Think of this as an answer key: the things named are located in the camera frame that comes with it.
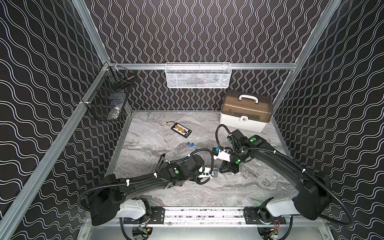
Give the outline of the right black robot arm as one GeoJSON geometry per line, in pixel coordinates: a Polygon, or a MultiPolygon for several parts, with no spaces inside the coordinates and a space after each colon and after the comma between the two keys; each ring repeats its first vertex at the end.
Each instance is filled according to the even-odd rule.
{"type": "Polygon", "coordinates": [[[239,130],[230,131],[220,124],[217,130],[224,128],[228,133],[227,139],[231,147],[225,148],[218,145],[218,154],[225,154],[222,158],[220,173],[237,174],[240,165],[252,160],[259,160],[274,169],[284,177],[297,191],[298,194],[287,199],[265,200],[258,208],[257,214],[264,223],[269,223],[273,218],[284,215],[301,215],[308,220],[322,218],[339,226],[351,228],[355,221],[348,208],[331,190],[330,178],[323,172],[313,173],[300,166],[290,157],[282,154],[272,147],[264,138],[253,135],[250,138],[244,136],[239,130]],[[347,215],[348,222],[323,215],[323,211],[331,204],[338,204],[347,215]]]}

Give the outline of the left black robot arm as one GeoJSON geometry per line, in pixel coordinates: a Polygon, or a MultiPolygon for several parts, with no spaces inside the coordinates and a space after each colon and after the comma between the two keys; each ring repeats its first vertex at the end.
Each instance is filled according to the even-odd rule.
{"type": "Polygon", "coordinates": [[[208,153],[211,164],[214,154],[209,149],[198,149],[186,157],[167,161],[162,155],[153,173],[133,178],[116,178],[114,174],[104,177],[95,187],[80,193],[77,204],[80,209],[90,212],[93,226],[99,226],[113,218],[125,218],[123,212],[130,213],[130,219],[144,222],[149,219],[151,207],[139,196],[155,190],[181,187],[192,181],[198,185],[212,178],[213,167],[206,167],[199,155],[208,153]]]}

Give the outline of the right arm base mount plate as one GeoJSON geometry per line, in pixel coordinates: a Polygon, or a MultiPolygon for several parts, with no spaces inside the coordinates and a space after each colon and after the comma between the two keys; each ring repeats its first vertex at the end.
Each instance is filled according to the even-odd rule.
{"type": "Polygon", "coordinates": [[[274,217],[266,209],[259,207],[245,207],[244,218],[247,225],[286,225],[284,216],[274,217]]]}

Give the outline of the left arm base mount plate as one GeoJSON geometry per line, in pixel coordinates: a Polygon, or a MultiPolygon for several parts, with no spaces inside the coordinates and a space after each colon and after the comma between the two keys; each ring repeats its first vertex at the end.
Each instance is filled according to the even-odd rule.
{"type": "Polygon", "coordinates": [[[162,207],[151,207],[151,210],[148,213],[145,213],[138,220],[131,218],[124,218],[123,224],[125,225],[145,225],[145,224],[155,224],[162,225],[165,218],[165,208],[162,207]]]}

